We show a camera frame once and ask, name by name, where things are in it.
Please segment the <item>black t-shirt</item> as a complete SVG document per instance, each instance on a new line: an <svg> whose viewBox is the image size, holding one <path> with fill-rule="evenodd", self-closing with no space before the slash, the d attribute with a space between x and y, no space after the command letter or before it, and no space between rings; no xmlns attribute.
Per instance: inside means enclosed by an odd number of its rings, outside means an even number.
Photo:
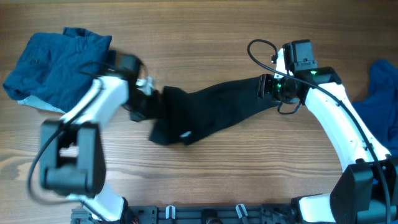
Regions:
<svg viewBox="0 0 398 224"><path fill-rule="evenodd" d="M150 141L160 145L193 144L261 111L277 106L271 97L256 94L259 77L235 80L187 93L165 86L162 113L155 120Z"/></svg>

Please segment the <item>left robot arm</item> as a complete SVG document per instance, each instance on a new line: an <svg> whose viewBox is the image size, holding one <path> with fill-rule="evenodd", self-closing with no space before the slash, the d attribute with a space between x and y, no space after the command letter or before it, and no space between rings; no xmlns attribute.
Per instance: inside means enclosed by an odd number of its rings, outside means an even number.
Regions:
<svg viewBox="0 0 398 224"><path fill-rule="evenodd" d="M106 184L106 162L101 131L121 106L145 119L140 109L157 98L154 79L136 72L106 72L78 104L58 120L41 125L40 150L30 173L39 168L40 186L78 202L86 217L73 213L72 223L138 223L127 200Z"/></svg>

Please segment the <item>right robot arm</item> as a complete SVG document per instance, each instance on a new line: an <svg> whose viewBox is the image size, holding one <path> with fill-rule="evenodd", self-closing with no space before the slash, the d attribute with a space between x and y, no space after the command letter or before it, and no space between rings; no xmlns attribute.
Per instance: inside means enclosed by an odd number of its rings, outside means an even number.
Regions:
<svg viewBox="0 0 398 224"><path fill-rule="evenodd" d="M291 77L261 75L260 97L307 107L340 160L342 176L328 194L292 200L297 223L391 223L397 220L397 159L372 135L331 67Z"/></svg>

